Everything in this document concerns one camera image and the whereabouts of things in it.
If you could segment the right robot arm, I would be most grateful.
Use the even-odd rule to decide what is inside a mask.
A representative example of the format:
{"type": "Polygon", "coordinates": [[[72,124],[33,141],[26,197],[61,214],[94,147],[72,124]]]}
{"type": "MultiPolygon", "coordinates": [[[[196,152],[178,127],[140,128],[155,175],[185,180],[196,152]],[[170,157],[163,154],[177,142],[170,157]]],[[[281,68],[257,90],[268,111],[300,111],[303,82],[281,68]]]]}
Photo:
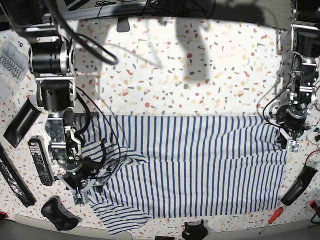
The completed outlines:
{"type": "Polygon", "coordinates": [[[86,204],[89,189],[102,186],[103,166],[84,153],[84,134],[92,115],[77,91],[75,46],[81,45],[103,62],[107,59],[74,32],[54,0],[3,0],[0,6],[13,30],[29,43],[27,60],[35,78],[35,104],[48,113],[48,153],[65,171],[57,178],[72,192],[75,204],[86,204]],[[75,121],[76,104],[84,108],[83,124],[75,121]]]}

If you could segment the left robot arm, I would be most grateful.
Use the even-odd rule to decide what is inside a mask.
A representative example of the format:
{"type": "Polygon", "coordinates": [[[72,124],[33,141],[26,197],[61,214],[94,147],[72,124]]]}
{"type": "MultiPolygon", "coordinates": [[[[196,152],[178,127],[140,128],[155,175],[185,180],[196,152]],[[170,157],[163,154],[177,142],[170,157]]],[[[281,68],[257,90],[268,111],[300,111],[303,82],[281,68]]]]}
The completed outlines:
{"type": "Polygon", "coordinates": [[[293,0],[291,12],[293,58],[275,122],[279,125],[277,140],[281,147],[296,153],[301,140],[314,130],[307,124],[307,117],[317,99],[315,83],[319,77],[316,60],[320,56],[320,2],[293,0]]]}

